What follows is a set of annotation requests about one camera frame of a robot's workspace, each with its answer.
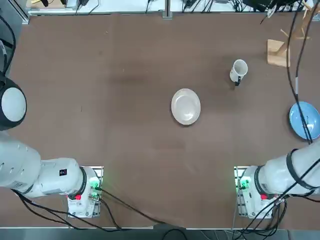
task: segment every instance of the brown table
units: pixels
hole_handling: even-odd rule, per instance
[[[286,71],[266,63],[267,39],[284,40],[291,14],[260,25],[261,14],[33,17],[23,26],[11,78],[28,112],[10,134],[42,159],[75,158],[104,166],[104,188],[141,211],[186,228],[231,228],[234,166],[264,164],[305,146],[288,125],[294,103]],[[312,24],[300,68],[301,100],[320,109],[320,25]],[[293,66],[300,49],[292,48]],[[236,59],[248,74],[236,89]],[[173,119],[170,102],[193,89],[201,115],[190,127]],[[29,213],[1,189],[0,226],[57,226]],[[41,204],[66,209],[51,196]],[[109,200],[118,224],[153,223]],[[281,228],[320,229],[320,205],[289,199]],[[92,220],[112,226],[107,211]],[[235,226],[248,219],[237,217]]]

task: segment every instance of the black cable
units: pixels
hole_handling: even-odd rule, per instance
[[[148,3],[146,4],[145,14],[148,12],[148,7],[149,7],[150,2],[151,2],[151,0],[148,0]]]
[[[4,60],[3,60],[3,67],[4,67],[4,66],[7,65],[7,63],[8,63],[7,54],[4,54],[3,57],[4,57]]]
[[[316,12],[316,9],[318,8],[318,5],[319,5],[319,0],[316,2],[315,6],[313,7],[313,11],[312,11],[312,14],[311,14],[310,21],[308,22],[308,25],[307,25],[306,30],[305,30],[302,47],[301,47],[301,50],[300,50],[300,53],[299,53],[298,62],[296,64],[296,69],[295,69],[295,77],[296,78],[299,75],[299,67],[300,67],[302,55],[303,55],[304,50],[305,50],[306,40],[307,40],[308,32],[309,32],[309,29],[310,29],[311,21],[312,21],[312,18],[314,16],[315,12]]]
[[[95,228],[97,228],[97,229],[100,229],[100,230],[102,230],[102,231],[104,231],[104,232],[111,233],[111,232],[117,232],[117,231],[119,231],[118,229],[115,229],[115,230],[107,230],[107,229],[104,229],[104,228],[102,228],[102,227],[100,227],[100,226],[98,226],[98,225],[95,225],[95,224],[93,224],[93,223],[91,223],[91,222],[89,222],[89,221],[86,221],[86,220],[84,220],[84,219],[82,219],[82,218],[80,218],[80,217],[78,217],[78,216],[76,216],[76,215],[73,215],[73,214],[71,214],[70,212],[59,211],[59,210],[51,209],[51,208],[48,208],[48,207],[45,207],[45,206],[36,204],[36,203],[34,203],[33,201],[31,201],[30,199],[28,199],[28,198],[26,198],[25,196],[23,196],[23,195],[22,195],[20,192],[18,192],[17,190],[12,189],[12,191],[13,191],[15,194],[17,194],[20,199],[23,199],[25,202],[27,202],[28,204],[30,204],[30,205],[32,205],[32,206],[34,206],[34,207],[37,207],[37,208],[40,208],[40,209],[44,209],[44,210],[46,210],[46,211],[58,213],[58,214],[66,214],[66,215],[71,216],[71,217],[74,217],[75,219],[78,219],[78,220],[80,220],[80,221],[82,221],[82,222],[84,222],[84,223],[86,223],[86,224],[88,224],[88,225],[90,225],[90,226],[92,226],[92,227],[95,227]]]
[[[204,13],[204,12],[206,11],[206,9],[207,9],[207,7],[208,7],[209,3],[210,3],[210,0],[207,2],[207,4],[205,4],[205,5],[204,5],[204,9],[202,10],[202,12],[201,12],[201,13]]]
[[[266,233],[268,231],[273,231],[276,228],[276,225],[278,224],[278,221],[275,223],[275,225],[273,227],[271,227],[273,219],[271,220],[271,222],[269,222],[269,224],[267,225],[267,227],[265,229],[257,229],[259,227],[259,225],[262,223],[262,221],[267,217],[267,215],[274,209],[276,208],[274,214],[276,214],[277,212],[279,212],[280,206],[279,205],[274,205],[271,209],[269,209],[264,216],[261,218],[261,220],[259,221],[259,223],[254,227],[254,229],[249,229],[249,230],[239,230],[239,232],[243,233],[243,234],[250,234],[250,233],[255,233],[257,235],[260,236],[266,236],[262,233]]]
[[[88,13],[88,15],[90,15],[97,7],[99,7],[99,5],[100,5],[100,0],[98,0],[98,4],[94,8],[91,9],[91,11]]]
[[[260,235],[260,236],[264,236],[264,237],[265,237],[264,239],[266,239],[266,238],[274,235],[274,234],[277,232],[278,226],[279,226],[279,224],[282,222],[282,220],[283,220],[283,218],[284,218],[284,216],[285,216],[285,214],[286,214],[287,206],[288,206],[287,201],[284,200],[284,208],[283,208],[283,210],[282,210],[281,215],[280,215],[280,207],[281,207],[281,205],[279,204],[279,205],[277,206],[276,211],[274,212],[274,214],[277,213],[277,220],[276,220],[274,226],[272,226],[271,228],[269,228],[270,225],[272,224],[272,221],[271,221],[271,222],[268,224],[268,226],[266,227],[266,231],[261,230],[261,231],[259,231],[259,233],[258,233],[258,232],[253,232],[253,233],[255,233],[255,234],[257,234],[257,235]],[[270,231],[268,235],[262,234],[262,232],[268,232],[268,231]]]
[[[145,213],[143,213],[143,212],[139,211],[138,209],[134,208],[133,206],[125,203],[125,202],[122,201],[120,198],[118,198],[118,197],[116,197],[115,195],[111,194],[110,192],[102,189],[101,187],[96,187],[95,189],[96,189],[96,190],[99,190],[99,191],[102,191],[102,192],[104,192],[104,193],[106,193],[106,194],[108,194],[109,196],[111,196],[112,198],[114,198],[114,199],[117,200],[118,202],[122,203],[123,205],[125,205],[125,206],[128,207],[129,209],[135,211],[136,213],[140,214],[141,216],[143,216],[143,217],[145,217],[145,218],[147,218],[147,219],[149,219],[149,220],[151,220],[151,221],[153,221],[153,222],[156,222],[156,223],[158,223],[158,224],[167,224],[167,223],[164,222],[164,221],[160,221],[160,220],[157,220],[157,219],[155,219],[155,218],[153,218],[153,217],[151,217],[151,216],[146,215]]]
[[[212,7],[212,4],[214,4],[214,1],[215,1],[215,0],[211,0],[211,3],[210,3],[210,6],[209,6],[209,9],[208,9],[208,11],[207,11],[208,13],[210,13],[210,11],[211,11],[211,7]]]
[[[299,1],[298,8],[301,6],[302,1],[303,0]],[[286,72],[287,72],[287,76],[288,76],[289,85],[290,85],[293,97],[295,99],[295,103],[297,104],[298,109],[299,109],[300,118],[301,118],[301,121],[302,121],[302,124],[303,124],[303,130],[304,130],[304,133],[305,133],[305,137],[307,139],[308,144],[312,144],[313,140],[312,140],[310,131],[308,129],[305,117],[304,117],[303,112],[302,112],[301,107],[300,107],[298,94],[295,93],[295,90],[294,90],[294,87],[293,87],[293,83],[292,83],[292,80],[291,80],[291,74],[290,74],[290,67],[289,67],[289,47],[290,47],[290,41],[291,41],[292,32],[293,32],[293,29],[294,29],[294,25],[295,25],[295,22],[296,22],[297,15],[298,15],[298,11],[295,11],[294,16],[293,16],[293,20],[292,20],[292,24],[291,24],[291,27],[290,27],[289,37],[288,37],[287,50],[286,50]]]
[[[16,46],[17,46],[17,41],[16,41],[16,35],[14,33],[14,31],[12,30],[12,28],[10,27],[10,25],[7,23],[7,21],[0,15],[0,19],[2,20],[2,22],[7,26],[7,28],[9,29],[11,36],[12,36],[12,41],[13,41],[13,48],[12,48],[12,53],[11,56],[9,57],[6,65],[3,67],[3,75],[6,75],[7,70],[12,62],[12,59],[14,57],[15,51],[16,51]]]
[[[181,233],[181,234],[183,235],[183,237],[184,237],[185,240],[188,240],[186,234],[185,234],[182,230],[177,229],[177,228],[175,228],[175,229],[170,229],[169,231],[167,231],[167,232],[163,235],[163,237],[161,238],[161,240],[164,240],[164,239],[166,238],[166,236],[168,235],[168,233],[173,232],[173,231],[178,231],[179,233]]]
[[[181,12],[182,13],[184,13],[185,9],[186,9],[186,7],[184,7],[184,3],[185,3],[185,0],[182,0],[182,6],[181,6]]]
[[[78,12],[78,10],[80,9],[80,6],[82,6],[82,5],[81,5],[81,4],[79,4],[79,5],[78,5],[78,7],[76,8],[76,10],[75,10],[75,14],[74,14],[75,16],[77,16],[77,12]]]
[[[68,225],[69,227],[72,227],[72,228],[74,228],[74,229],[76,229],[76,230],[86,230],[86,229],[87,229],[87,228],[78,228],[78,227],[76,227],[76,226],[73,226],[70,222],[66,221],[65,219],[63,219],[63,218],[60,217],[59,215],[55,214],[54,212],[51,212],[51,211],[48,211],[48,210],[47,210],[48,213],[56,216],[57,218],[61,219],[62,221],[59,221],[59,220],[55,220],[55,219],[46,217],[46,216],[44,216],[44,215],[42,215],[42,214],[40,214],[40,213],[32,210],[32,209],[28,206],[28,204],[27,204],[22,198],[20,198],[20,200],[22,201],[23,205],[24,205],[31,213],[37,215],[37,216],[40,217],[40,218],[49,220],[49,221],[51,221],[51,222]]]
[[[103,205],[104,205],[104,206],[106,207],[106,209],[108,210],[109,215],[110,215],[110,218],[111,218],[114,226],[115,226],[117,229],[122,230],[122,228],[117,224],[114,216],[112,215],[112,212],[111,212],[111,210],[110,210],[109,205],[108,205],[103,199],[100,199],[100,202],[103,203]]]
[[[201,2],[202,0],[198,0],[198,2],[196,3],[196,5],[194,6],[194,8],[192,9],[191,13],[193,13],[196,9],[196,7],[198,7],[199,3]]]
[[[320,158],[315,161],[308,169],[307,171],[304,172],[304,174],[302,174],[301,177],[299,177],[298,181],[301,181],[316,165],[318,165],[320,163]],[[279,201],[280,199],[282,199],[283,197],[286,196],[286,194],[292,189],[294,188],[296,185],[298,184],[297,181],[295,181],[290,187],[288,187],[282,194],[280,194],[275,200],[273,200],[272,202],[270,202],[267,206],[265,206],[263,209],[261,209],[256,215],[255,217],[252,219],[252,221],[248,224],[248,226],[243,230],[243,231],[247,231],[248,228],[253,224],[253,222],[257,219],[257,217],[267,208],[269,208],[272,204],[275,204],[277,201]]]

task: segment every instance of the white shelf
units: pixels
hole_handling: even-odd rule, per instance
[[[76,1],[68,4],[66,8],[30,8],[30,15],[85,15],[95,6],[98,0],[89,0],[85,6],[81,6],[76,13]],[[109,13],[144,13],[148,0],[99,0],[99,6],[91,14]],[[154,0],[149,3],[148,12],[159,12],[165,10],[165,0]]]
[[[176,12],[176,13],[181,13],[182,12],[182,4],[183,1],[182,0],[170,0],[170,11],[171,12]],[[208,2],[211,2],[211,0],[200,0],[198,6],[194,9],[194,7],[196,6],[197,2],[194,3],[194,5],[190,8],[186,8],[184,10],[185,13],[189,13],[194,9],[194,13],[201,13],[203,11],[203,9],[205,8],[205,6],[207,5]],[[310,5],[310,7],[313,7],[313,2],[311,0],[308,0],[307,3]],[[298,3],[295,3],[295,6],[293,7],[293,10],[297,9]],[[249,12],[253,12],[254,9],[252,7],[246,6],[243,10],[244,13],[249,13]],[[232,5],[231,2],[229,3],[217,3],[217,2],[213,2],[212,6],[211,6],[211,10],[210,13],[214,13],[214,12],[235,12],[234,7]]]

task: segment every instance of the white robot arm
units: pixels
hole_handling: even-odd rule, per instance
[[[295,182],[297,184],[287,192],[288,195],[318,194],[320,164],[300,179],[318,159],[320,141],[301,149],[293,149],[286,155],[267,161],[263,166],[248,167],[239,180],[248,217],[263,218],[273,205],[257,214]]]
[[[81,167],[75,159],[41,160],[36,150],[0,132],[0,186],[29,198],[67,195],[71,214],[91,218],[100,180],[91,167]]]

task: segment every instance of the metal bracket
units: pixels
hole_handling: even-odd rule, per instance
[[[16,0],[8,0],[14,10],[18,13],[22,19],[22,24],[29,24],[29,15],[23,10],[23,8],[16,2]]]
[[[172,12],[170,11],[170,2],[171,0],[165,0],[164,11],[162,12],[162,18],[164,20],[171,20],[173,17]]]

